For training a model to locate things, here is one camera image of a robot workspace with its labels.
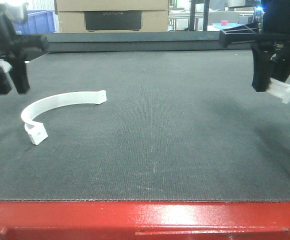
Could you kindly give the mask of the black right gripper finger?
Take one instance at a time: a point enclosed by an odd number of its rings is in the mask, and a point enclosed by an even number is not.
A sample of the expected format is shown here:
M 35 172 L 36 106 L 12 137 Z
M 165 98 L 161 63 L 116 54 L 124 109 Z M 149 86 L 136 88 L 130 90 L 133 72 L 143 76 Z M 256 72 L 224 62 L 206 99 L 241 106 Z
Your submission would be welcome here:
M 286 82 L 290 76 L 290 42 L 276 44 L 272 61 L 274 63 L 272 78 Z
M 270 78 L 274 69 L 274 63 L 271 60 L 275 51 L 272 46 L 262 45 L 259 42 L 251 44 L 253 55 L 253 79 L 252 87 L 256 92 L 267 91 Z

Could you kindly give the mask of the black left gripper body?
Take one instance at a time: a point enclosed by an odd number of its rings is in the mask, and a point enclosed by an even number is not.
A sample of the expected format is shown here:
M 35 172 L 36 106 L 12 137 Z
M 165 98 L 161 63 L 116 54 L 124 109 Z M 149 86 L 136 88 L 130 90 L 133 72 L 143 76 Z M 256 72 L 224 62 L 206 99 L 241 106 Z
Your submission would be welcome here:
M 14 24 L 26 23 L 29 19 L 24 0 L 0 0 L 0 59 L 28 60 L 28 51 L 43 55 L 49 42 L 41 34 L 17 33 Z

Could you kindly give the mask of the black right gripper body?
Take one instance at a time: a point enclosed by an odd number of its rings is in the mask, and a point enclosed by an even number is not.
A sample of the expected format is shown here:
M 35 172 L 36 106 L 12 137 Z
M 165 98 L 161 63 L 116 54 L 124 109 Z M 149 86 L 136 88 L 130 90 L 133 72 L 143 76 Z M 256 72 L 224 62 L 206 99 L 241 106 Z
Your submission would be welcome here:
M 249 0 L 251 23 L 221 30 L 219 43 L 249 43 L 255 60 L 290 60 L 290 0 Z

